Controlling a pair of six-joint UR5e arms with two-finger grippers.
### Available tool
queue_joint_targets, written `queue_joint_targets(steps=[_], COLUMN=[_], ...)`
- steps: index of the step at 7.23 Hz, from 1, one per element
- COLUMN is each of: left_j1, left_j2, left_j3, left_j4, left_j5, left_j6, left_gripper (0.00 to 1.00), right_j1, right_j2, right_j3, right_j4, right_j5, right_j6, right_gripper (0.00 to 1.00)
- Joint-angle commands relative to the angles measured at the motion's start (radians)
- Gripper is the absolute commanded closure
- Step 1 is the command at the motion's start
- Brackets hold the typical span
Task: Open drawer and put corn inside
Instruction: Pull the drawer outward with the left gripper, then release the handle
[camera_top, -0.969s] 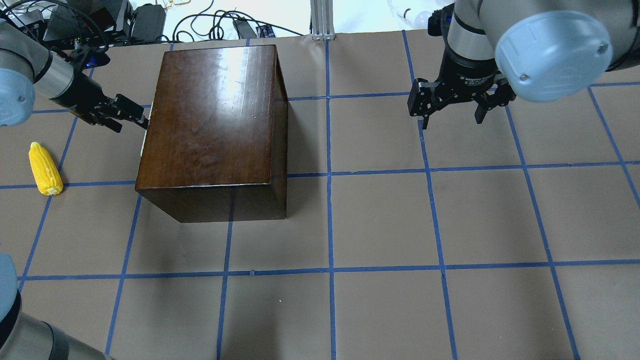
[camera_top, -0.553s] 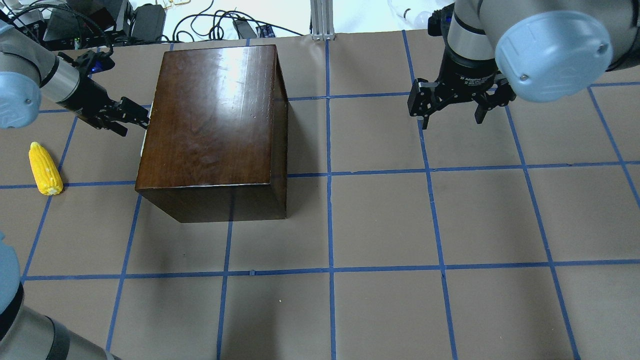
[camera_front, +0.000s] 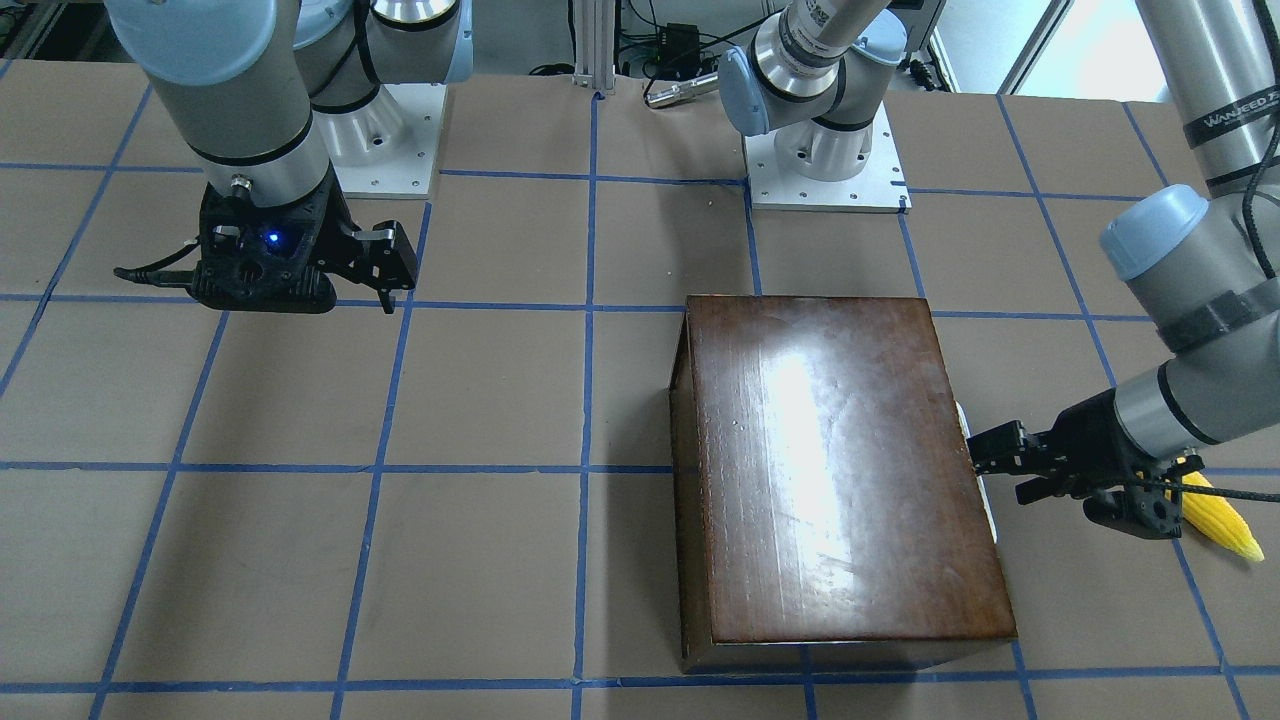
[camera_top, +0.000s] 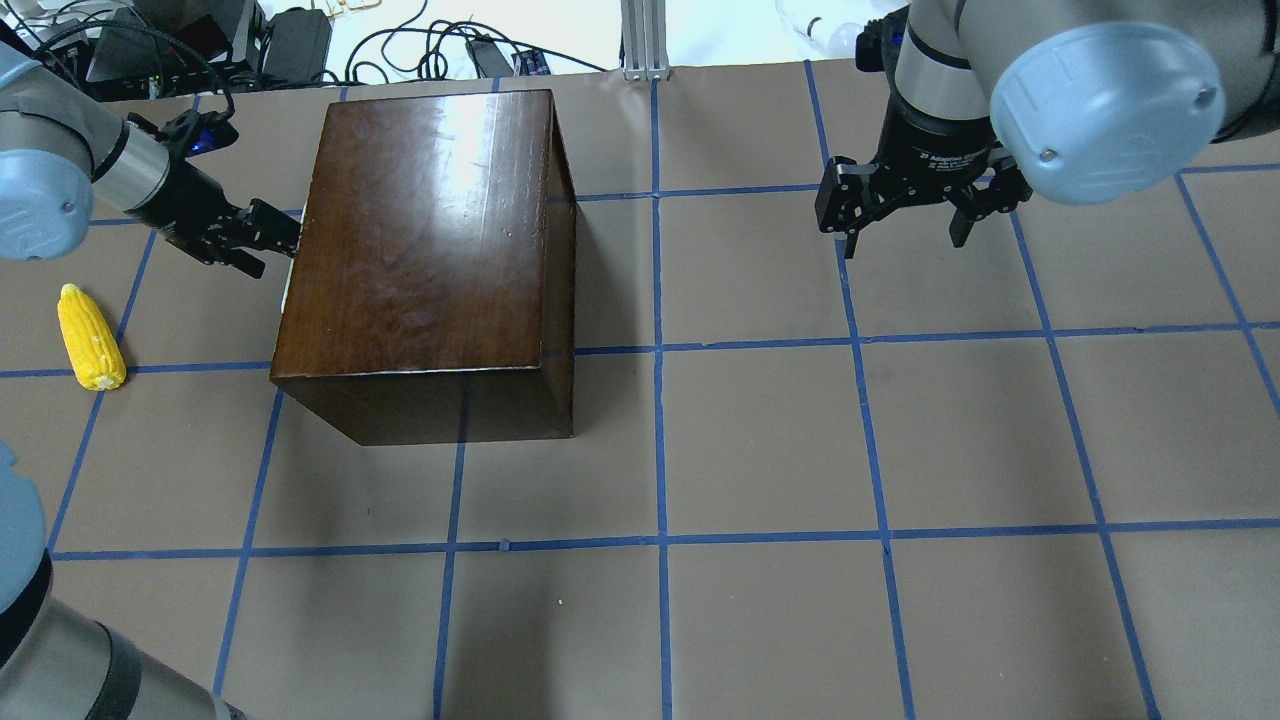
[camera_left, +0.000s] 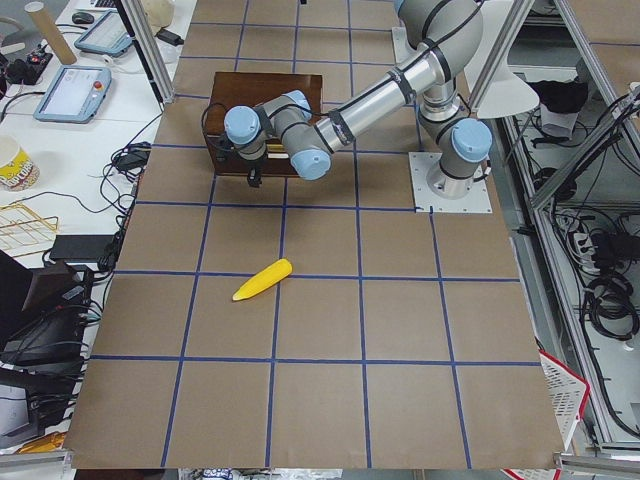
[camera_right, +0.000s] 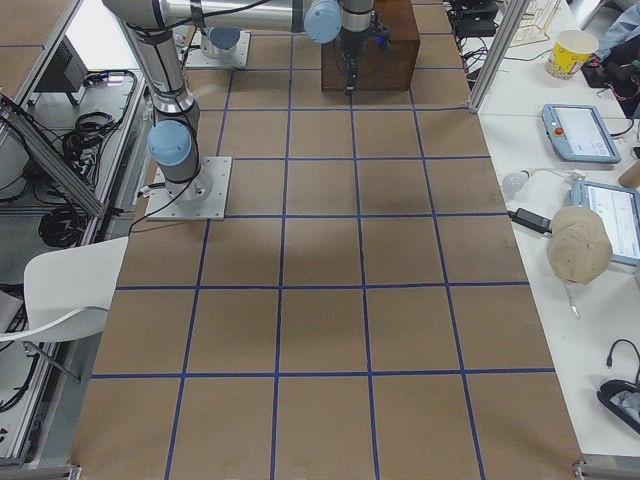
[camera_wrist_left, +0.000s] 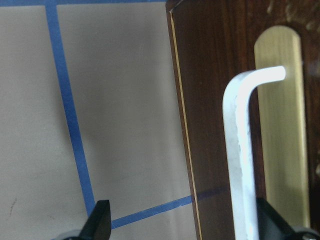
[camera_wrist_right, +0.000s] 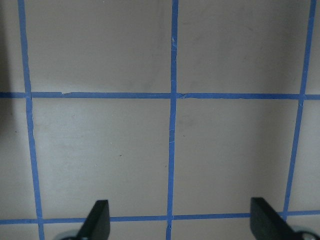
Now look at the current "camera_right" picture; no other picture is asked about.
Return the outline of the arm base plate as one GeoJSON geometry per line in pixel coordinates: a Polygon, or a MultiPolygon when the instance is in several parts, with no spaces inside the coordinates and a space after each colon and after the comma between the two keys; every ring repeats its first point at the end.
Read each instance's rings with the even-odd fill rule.
{"type": "Polygon", "coordinates": [[[250,38],[248,31],[240,30],[237,42],[229,48],[222,48],[206,34],[196,31],[184,66],[188,69],[242,70],[248,62],[250,38]]]}
{"type": "Polygon", "coordinates": [[[200,158],[200,172],[185,192],[169,183],[153,189],[145,214],[152,221],[223,220],[232,170],[230,156],[200,158]]]}

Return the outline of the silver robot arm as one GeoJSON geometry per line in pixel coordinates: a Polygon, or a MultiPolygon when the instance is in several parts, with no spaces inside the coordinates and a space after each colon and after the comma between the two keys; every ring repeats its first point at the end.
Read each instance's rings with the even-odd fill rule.
{"type": "Polygon", "coordinates": [[[197,143],[199,106],[187,85],[173,31],[180,26],[221,30],[258,29],[304,33],[317,44],[341,41],[348,91],[358,78],[359,58],[374,37],[381,48],[390,32],[371,1],[107,1],[121,23],[152,91],[157,123],[148,148],[165,178],[171,200],[201,205],[213,190],[197,143]]]}

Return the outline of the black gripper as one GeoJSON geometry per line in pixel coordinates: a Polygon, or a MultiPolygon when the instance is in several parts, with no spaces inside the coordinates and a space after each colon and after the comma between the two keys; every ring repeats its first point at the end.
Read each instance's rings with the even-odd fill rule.
{"type": "Polygon", "coordinates": [[[360,32],[355,32],[342,27],[340,30],[340,47],[345,59],[345,94],[352,95],[355,92],[359,66],[357,59],[364,54],[370,38],[376,40],[380,51],[388,50],[388,26],[383,23],[371,23],[369,27],[360,32]]]}

